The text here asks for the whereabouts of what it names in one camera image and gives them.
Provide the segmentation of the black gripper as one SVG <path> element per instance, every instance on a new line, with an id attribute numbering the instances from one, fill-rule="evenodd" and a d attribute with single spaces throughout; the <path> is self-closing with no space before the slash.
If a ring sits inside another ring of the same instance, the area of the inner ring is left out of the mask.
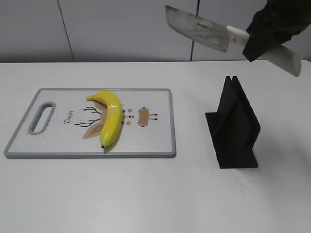
<path id="1" fill-rule="evenodd" d="M 252 62 L 270 49 L 291 40 L 310 24 L 309 0 L 268 0 L 254 14 L 246 29 L 249 38 L 242 53 Z"/>

